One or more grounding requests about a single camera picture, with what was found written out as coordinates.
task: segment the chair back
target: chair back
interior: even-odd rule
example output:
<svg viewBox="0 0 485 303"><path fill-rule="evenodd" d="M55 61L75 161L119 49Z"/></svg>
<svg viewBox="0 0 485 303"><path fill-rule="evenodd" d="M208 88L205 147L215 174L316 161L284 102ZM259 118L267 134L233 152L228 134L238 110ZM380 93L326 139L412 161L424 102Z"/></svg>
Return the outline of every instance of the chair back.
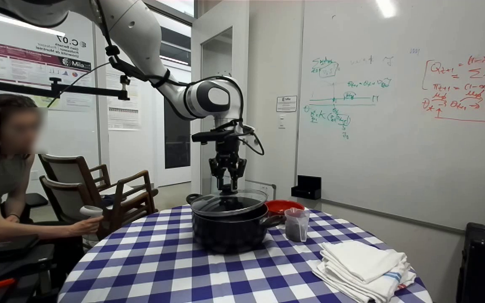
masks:
<svg viewBox="0 0 485 303"><path fill-rule="evenodd" d="M82 184L92 206L99 204L100 198L84 157L40 155L40 162L50 181L63 184Z"/></svg>
<svg viewBox="0 0 485 303"><path fill-rule="evenodd" d="M41 189L53 208L53 213L62 225L80 221L79 209L89 206L89 196L82 184L62 184L40 177Z"/></svg>

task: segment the red bowl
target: red bowl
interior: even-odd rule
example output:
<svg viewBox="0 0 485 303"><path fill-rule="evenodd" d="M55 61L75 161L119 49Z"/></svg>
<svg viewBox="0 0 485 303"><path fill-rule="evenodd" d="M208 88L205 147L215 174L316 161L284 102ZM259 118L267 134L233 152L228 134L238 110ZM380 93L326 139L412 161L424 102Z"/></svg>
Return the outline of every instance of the red bowl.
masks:
<svg viewBox="0 0 485 303"><path fill-rule="evenodd" d="M282 216L287 209L304 209L299 203L294 201L269 201L264 203L269 216Z"/></svg>

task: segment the red object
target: red object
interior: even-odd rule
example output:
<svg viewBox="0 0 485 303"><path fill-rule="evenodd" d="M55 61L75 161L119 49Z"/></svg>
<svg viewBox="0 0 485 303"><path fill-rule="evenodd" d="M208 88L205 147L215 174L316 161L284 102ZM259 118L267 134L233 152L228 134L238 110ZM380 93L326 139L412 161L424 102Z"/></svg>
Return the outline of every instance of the red object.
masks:
<svg viewBox="0 0 485 303"><path fill-rule="evenodd" d="M16 283L15 278L0 280L0 290L1 290L1 288L8 288L8 287L11 287L11 285L15 285L15 283Z"/></svg>
<svg viewBox="0 0 485 303"><path fill-rule="evenodd" d="M299 203L294 201L269 201L264 203L264 206L270 216L282 216L282 213L287 209L304 209Z"/></svg>

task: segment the pot lid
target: pot lid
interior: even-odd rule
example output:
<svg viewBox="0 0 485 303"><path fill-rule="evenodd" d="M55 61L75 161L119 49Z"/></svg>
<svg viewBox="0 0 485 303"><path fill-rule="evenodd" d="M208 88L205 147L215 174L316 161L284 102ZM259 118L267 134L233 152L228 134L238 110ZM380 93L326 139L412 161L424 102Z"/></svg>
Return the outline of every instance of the pot lid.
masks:
<svg viewBox="0 0 485 303"><path fill-rule="evenodd" d="M212 196L191 203L191 211L206 218L232 218L242 216L262 206L265 196L259 199L255 194L235 194L235 196Z"/></svg>

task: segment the white wall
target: white wall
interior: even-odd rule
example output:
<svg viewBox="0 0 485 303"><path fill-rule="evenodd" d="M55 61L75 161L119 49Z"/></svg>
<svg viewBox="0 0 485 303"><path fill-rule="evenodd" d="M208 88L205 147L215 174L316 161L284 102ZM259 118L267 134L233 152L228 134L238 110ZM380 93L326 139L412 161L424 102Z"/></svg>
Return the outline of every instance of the white wall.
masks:
<svg viewBox="0 0 485 303"><path fill-rule="evenodd" d="M249 157L247 177L277 186L277 198L289 198L296 172L296 115L284 115L279 130L276 97L297 95L302 2L250 2L249 122L265 147L265 157ZM405 251L437 303L454 302L461 238L375 214L334 206L324 213L345 218L383 243Z"/></svg>

